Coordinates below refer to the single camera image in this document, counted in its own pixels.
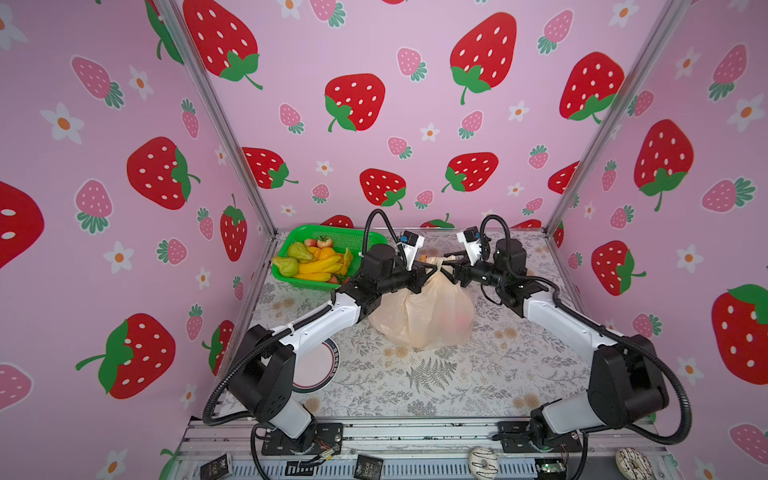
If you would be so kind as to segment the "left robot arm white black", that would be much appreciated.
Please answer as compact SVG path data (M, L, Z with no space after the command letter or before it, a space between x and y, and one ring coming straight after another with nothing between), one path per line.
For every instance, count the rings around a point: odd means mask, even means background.
M316 436L317 422L292 397L298 360L372 314L383 295L418 293L436 271L416 260L423 243L422 236L406 231L395 247L376 244L363 254L357 273L322 306L284 326L248 330L225 375L226 390L245 408L239 415L280 431L305 450Z

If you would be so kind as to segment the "banana print plastic bag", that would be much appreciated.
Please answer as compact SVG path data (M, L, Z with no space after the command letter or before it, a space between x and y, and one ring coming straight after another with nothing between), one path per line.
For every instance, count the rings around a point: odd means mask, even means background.
M382 296L368 316L371 325L390 341L420 350L468 342L476 319L474 303L465 290L446 276L453 268L446 257L427 257L438 268L415 294L408 289Z

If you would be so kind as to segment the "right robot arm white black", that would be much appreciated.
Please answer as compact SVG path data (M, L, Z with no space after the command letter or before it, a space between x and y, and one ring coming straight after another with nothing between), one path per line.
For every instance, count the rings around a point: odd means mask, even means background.
M622 429L669 405L662 371L638 348L652 349L638 337L614 340L590 319L581 319L560 301L557 286L524 276L525 251L514 239L489 240L470 229L456 235L465 258L454 273L465 286L476 282L496 290L501 304L547 330L589 364L587 389L541 407L531 429L548 438L590 428Z

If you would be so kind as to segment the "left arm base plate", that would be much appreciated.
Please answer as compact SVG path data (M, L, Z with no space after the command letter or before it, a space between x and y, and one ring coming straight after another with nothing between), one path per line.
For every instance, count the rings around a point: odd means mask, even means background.
M260 453L264 456L318 455L326 450L339 451L343 440L344 424L338 422L311 423L297 439L280 430L269 431Z

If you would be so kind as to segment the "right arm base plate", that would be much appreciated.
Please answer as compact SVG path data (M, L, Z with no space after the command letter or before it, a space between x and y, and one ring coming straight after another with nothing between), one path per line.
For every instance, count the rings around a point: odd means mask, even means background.
M505 453L580 453L583 448L577 433L550 434L528 421L501 421L491 436Z

